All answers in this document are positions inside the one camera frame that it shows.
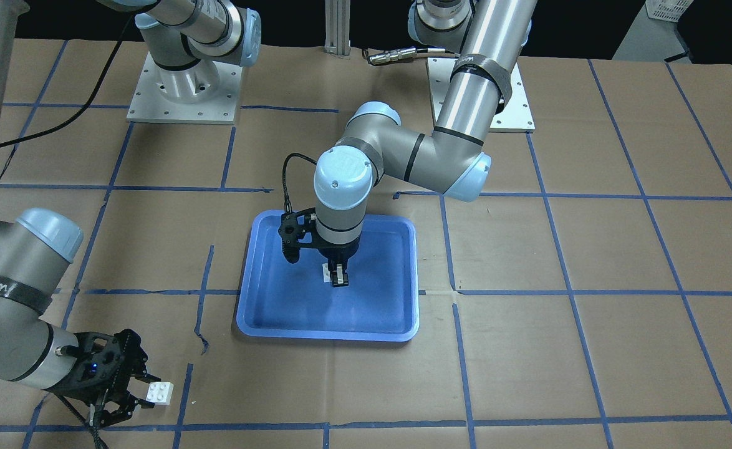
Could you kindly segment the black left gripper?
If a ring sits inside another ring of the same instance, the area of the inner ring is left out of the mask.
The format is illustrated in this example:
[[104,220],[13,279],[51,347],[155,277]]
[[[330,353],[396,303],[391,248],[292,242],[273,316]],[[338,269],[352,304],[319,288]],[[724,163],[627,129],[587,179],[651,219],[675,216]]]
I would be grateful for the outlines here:
[[357,253],[359,244],[360,241],[351,241],[348,244],[328,244],[325,248],[318,248],[320,255],[328,261],[323,264],[324,282],[332,283],[332,287],[349,286],[346,266],[349,259]]

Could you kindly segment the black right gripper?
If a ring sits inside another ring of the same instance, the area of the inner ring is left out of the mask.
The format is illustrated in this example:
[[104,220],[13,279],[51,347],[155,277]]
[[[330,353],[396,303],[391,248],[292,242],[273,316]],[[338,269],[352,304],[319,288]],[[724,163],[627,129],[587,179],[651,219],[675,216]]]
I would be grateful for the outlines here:
[[[161,382],[147,372],[148,355],[141,347],[142,339],[135,331],[124,329],[114,335],[79,332],[75,344],[59,344],[59,359],[75,359],[67,375],[46,389],[56,395],[74,398],[87,406],[95,406],[95,427],[109,427],[130,420],[137,409],[152,409],[155,404],[130,394],[131,378],[146,384]],[[107,411],[105,404],[120,405]]]

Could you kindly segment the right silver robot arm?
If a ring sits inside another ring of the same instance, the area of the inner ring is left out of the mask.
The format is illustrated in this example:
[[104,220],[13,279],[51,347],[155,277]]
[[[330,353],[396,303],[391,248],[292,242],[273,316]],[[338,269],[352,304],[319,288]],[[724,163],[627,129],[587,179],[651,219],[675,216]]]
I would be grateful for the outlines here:
[[[254,65],[261,18],[230,1],[106,1],[135,20],[160,69],[187,73],[199,67],[212,88],[214,63]],[[0,116],[19,15],[24,1],[0,1]],[[135,410],[165,404],[171,386],[147,370],[140,336],[71,333],[41,316],[84,234],[47,208],[29,208],[0,221],[0,380],[52,392],[62,403],[89,408],[90,431],[129,420]]]

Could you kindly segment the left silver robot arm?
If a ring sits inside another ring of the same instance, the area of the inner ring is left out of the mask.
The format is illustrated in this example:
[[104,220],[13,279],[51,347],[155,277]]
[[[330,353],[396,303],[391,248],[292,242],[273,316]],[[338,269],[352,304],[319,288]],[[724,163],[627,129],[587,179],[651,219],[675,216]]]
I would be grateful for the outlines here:
[[368,196],[384,176],[458,201],[477,199],[491,168],[484,139],[513,96],[511,72],[527,41],[534,1],[416,1],[408,33],[457,54],[430,135],[403,127],[397,111],[367,102],[315,163],[314,245],[334,287],[349,283]]

